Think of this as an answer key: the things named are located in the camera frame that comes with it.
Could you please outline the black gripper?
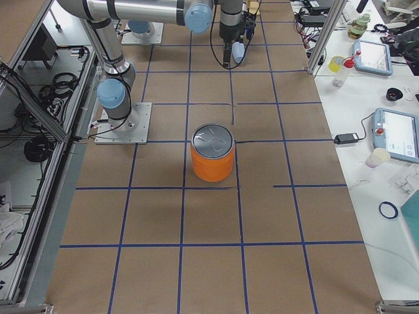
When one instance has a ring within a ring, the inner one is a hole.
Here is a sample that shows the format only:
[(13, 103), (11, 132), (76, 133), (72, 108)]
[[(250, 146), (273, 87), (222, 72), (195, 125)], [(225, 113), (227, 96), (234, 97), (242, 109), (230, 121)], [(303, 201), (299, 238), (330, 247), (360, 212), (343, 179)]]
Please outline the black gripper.
[(255, 21), (245, 20), (235, 26), (228, 26), (220, 22), (219, 36), (223, 40), (223, 67), (230, 67), (231, 43), (234, 41), (243, 41), (243, 37), (252, 40), (255, 33)]

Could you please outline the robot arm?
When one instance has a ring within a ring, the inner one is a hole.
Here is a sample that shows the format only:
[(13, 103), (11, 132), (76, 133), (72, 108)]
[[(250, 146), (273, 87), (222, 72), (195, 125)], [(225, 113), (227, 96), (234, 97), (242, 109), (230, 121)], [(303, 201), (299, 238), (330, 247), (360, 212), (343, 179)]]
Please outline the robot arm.
[(97, 89), (98, 101), (109, 131), (122, 133), (136, 128), (131, 89), (136, 79), (122, 45), (161, 42), (165, 24), (185, 26), (191, 33), (212, 31), (219, 18), (225, 69), (238, 67), (247, 54), (255, 31), (255, 14), (242, 1), (60, 1), (60, 6), (81, 20), (103, 70)]
[(155, 27), (152, 22), (128, 20), (127, 24), (133, 36), (140, 39), (149, 38), (155, 33)]

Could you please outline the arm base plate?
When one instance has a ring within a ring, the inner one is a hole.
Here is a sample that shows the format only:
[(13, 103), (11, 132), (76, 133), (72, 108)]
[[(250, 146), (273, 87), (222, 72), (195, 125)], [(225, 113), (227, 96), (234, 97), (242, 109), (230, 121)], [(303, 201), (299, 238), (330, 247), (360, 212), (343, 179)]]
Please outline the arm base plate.
[(97, 145), (127, 145), (138, 143), (145, 145), (148, 140), (149, 124), (151, 120), (153, 104), (135, 103), (132, 111), (125, 123), (116, 130), (111, 126), (117, 127), (116, 121), (105, 122), (98, 126), (99, 135), (95, 136), (94, 142)]
[(133, 36), (128, 24), (126, 24), (124, 31), (120, 34), (121, 35), (121, 43), (122, 45), (151, 45), (151, 44), (160, 44), (162, 41), (162, 33), (164, 29), (163, 23), (156, 23), (153, 22), (155, 27), (155, 33), (149, 38), (137, 38)]

